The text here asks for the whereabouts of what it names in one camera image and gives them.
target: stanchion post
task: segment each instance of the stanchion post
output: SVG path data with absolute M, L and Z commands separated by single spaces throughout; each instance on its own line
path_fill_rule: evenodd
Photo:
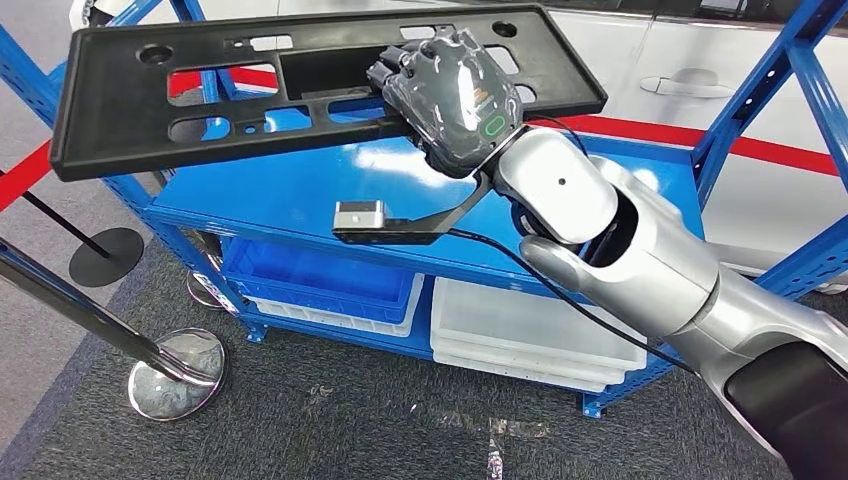
M 154 342 L 2 238 L 0 276 L 138 360 L 130 374 L 130 402 L 147 418 L 182 418 L 221 385 L 224 347 L 206 330 L 178 330 Z

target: gray carpet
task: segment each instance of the gray carpet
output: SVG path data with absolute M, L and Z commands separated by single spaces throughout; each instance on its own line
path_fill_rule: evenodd
M 501 419 L 524 422 L 512 435 L 495 429 L 509 480 L 789 478 L 679 372 L 592 420 L 576 396 L 530 382 L 284 331 L 248 344 L 227 314 L 192 303 L 183 279 L 154 243 L 112 308 L 152 336 L 184 326 L 219 333 L 232 360 L 221 394 L 187 420 L 144 420 L 125 391 L 133 362 L 94 349 L 55 424 L 34 435 L 40 445 L 30 442 L 30 455 L 13 442 L 21 478 L 475 479 Z M 12 463 L 4 458 L 0 471 Z

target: blue shelf surface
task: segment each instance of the blue shelf surface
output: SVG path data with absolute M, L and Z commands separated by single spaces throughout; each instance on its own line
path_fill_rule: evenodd
M 690 153 L 686 149 L 582 136 L 590 153 L 605 156 L 640 176 L 683 212 L 686 226 L 703 237 Z M 336 255 L 456 280 L 550 292 L 500 252 L 460 238 L 429 246 L 354 246 L 332 232 L 337 201 L 383 200 L 391 216 L 419 218 L 458 205 L 474 189 L 432 169 L 406 139 L 268 155 L 181 168 L 145 214 L 222 235 L 288 242 Z M 576 208 L 563 205 L 563 208 Z M 490 192 L 459 224 L 517 249 L 520 236 L 510 204 Z

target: red barrier rope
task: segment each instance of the red barrier rope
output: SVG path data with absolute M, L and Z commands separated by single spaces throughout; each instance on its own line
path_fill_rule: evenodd
M 49 152 L 48 140 L 0 177 L 0 212 L 50 171 Z

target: black robot arm segment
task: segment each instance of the black robot arm segment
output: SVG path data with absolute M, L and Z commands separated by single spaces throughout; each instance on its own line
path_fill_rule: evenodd
M 848 474 L 848 375 L 809 343 L 788 343 L 733 374 L 725 395 L 795 478 Z

